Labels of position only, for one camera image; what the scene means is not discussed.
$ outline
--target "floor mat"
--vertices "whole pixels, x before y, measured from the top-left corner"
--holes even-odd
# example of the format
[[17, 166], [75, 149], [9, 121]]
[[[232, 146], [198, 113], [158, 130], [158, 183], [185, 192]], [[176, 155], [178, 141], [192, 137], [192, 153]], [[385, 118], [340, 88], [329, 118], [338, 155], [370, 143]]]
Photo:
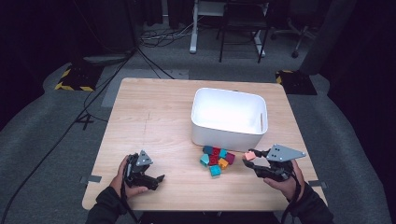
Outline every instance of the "floor mat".
[[103, 66], [87, 67], [85, 70], [70, 65], [62, 74], [55, 90], [95, 91], [96, 83], [103, 72]]
[[309, 76], [298, 71], [277, 71], [276, 82], [283, 86], [286, 94], [318, 95]]

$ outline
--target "white plastic bin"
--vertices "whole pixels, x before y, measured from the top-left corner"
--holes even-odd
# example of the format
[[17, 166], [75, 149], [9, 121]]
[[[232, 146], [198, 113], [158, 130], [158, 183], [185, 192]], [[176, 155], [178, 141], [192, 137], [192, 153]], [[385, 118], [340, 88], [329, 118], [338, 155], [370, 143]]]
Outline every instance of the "white plastic bin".
[[201, 88], [191, 111], [192, 142], [246, 152], [268, 129], [267, 108], [259, 95]]

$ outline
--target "chair wheel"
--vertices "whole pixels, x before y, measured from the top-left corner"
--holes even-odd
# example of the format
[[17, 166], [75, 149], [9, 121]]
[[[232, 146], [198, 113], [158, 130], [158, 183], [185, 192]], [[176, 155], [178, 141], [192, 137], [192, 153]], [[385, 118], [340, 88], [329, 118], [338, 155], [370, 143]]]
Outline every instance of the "chair wheel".
[[291, 58], [297, 58], [298, 57], [298, 51], [294, 51], [292, 54], [291, 54]]

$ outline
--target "wooden table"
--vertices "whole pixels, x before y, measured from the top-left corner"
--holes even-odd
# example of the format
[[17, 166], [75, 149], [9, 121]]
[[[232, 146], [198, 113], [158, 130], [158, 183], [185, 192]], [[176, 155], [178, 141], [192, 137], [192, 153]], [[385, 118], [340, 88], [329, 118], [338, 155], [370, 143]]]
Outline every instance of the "wooden table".
[[[82, 205], [91, 209], [97, 195], [105, 189], [122, 159], [145, 149], [154, 163], [146, 175], [165, 175], [157, 190], [150, 190], [129, 201], [142, 211], [275, 211], [288, 204], [280, 191], [263, 183], [253, 170], [235, 162], [219, 178], [212, 178], [200, 163], [202, 147], [191, 141], [191, 108], [200, 88], [243, 91], [262, 96], [267, 103], [268, 131], [257, 145], [267, 150], [273, 144], [306, 153], [298, 159], [306, 181], [317, 180], [304, 140], [282, 86], [272, 83], [222, 82], [125, 78], [120, 85]], [[314, 190], [325, 200], [319, 187]]]

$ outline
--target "sleeve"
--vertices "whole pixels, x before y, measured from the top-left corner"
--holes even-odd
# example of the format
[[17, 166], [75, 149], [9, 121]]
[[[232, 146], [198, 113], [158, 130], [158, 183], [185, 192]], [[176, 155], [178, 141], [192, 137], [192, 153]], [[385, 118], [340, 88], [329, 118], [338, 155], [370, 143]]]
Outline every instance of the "sleeve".
[[107, 187], [96, 198], [96, 205], [88, 213], [85, 223], [116, 223], [119, 216], [125, 215], [126, 212], [117, 192], [113, 188]]
[[333, 215], [326, 203], [307, 183], [302, 198], [290, 209], [290, 213], [303, 224], [333, 224]]

